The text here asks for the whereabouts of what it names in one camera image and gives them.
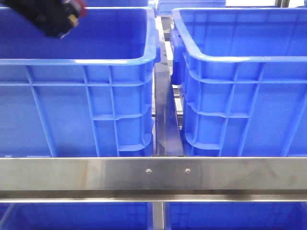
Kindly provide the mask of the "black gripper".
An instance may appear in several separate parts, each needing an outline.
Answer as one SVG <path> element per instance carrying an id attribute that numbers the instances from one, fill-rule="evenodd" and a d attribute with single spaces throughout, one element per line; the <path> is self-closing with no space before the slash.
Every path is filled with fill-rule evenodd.
<path id="1" fill-rule="evenodd" d="M 46 36 L 62 38 L 78 24 L 78 0 L 4 0 Z"/>

